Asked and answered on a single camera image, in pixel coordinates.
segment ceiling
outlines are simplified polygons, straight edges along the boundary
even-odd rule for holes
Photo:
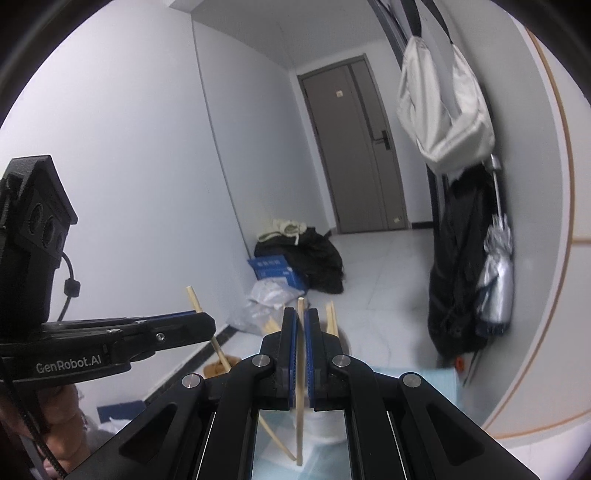
[[[193,18],[285,68],[385,38],[367,0],[205,0]]]

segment hanging bag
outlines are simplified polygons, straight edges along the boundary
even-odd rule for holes
[[[441,13],[432,0],[423,0],[450,39]],[[453,44],[453,93],[458,114],[452,117],[441,101],[436,64],[421,38],[421,21],[414,0],[402,0],[411,32],[402,61],[398,117],[417,144],[427,165],[437,174],[479,164],[495,146],[491,116],[478,80],[464,55]]]

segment gray door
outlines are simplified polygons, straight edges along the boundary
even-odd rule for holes
[[[405,228],[398,161],[364,60],[302,80],[339,232]]]

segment blue box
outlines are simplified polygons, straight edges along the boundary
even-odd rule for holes
[[[290,287],[308,291],[308,287],[300,276],[293,271],[283,255],[271,255],[269,257],[257,257],[248,261],[255,271],[256,279],[284,278]]]

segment white cloth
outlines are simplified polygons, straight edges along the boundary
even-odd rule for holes
[[[261,233],[258,236],[259,242],[264,242],[275,236],[294,236],[296,238],[295,244],[302,233],[306,231],[308,227],[305,223],[296,222],[295,220],[273,220],[271,229]]]
[[[411,37],[404,52],[398,90],[398,117],[437,174],[480,163],[495,146],[491,117],[472,69],[453,47],[453,90],[459,114],[452,118],[441,101],[437,69],[422,38]]]

